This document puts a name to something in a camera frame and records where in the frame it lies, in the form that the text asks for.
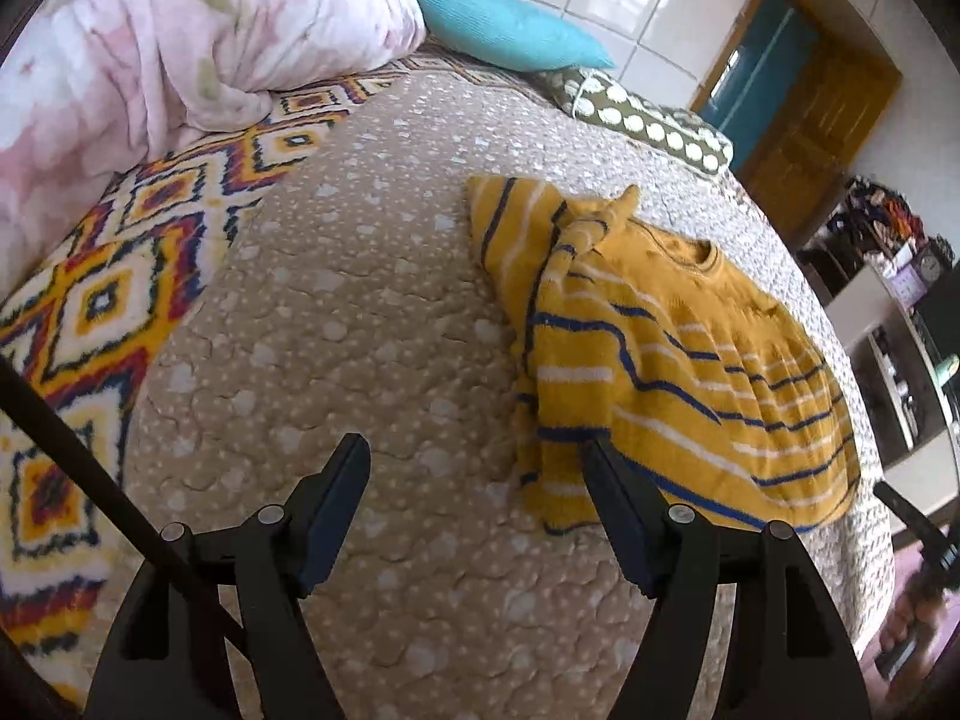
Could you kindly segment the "person's right hand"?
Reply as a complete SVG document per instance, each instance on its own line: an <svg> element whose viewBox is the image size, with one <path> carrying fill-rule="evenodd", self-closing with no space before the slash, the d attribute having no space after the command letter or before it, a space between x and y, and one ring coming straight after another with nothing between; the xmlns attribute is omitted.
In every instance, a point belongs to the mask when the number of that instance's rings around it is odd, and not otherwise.
<svg viewBox="0 0 960 720"><path fill-rule="evenodd" d="M916 653L929 649L942 619L946 616L946 594L935 589L921 571L908 578L896 597L889 616L880 631L880 648L884 652L907 642L913 633Z"/></svg>

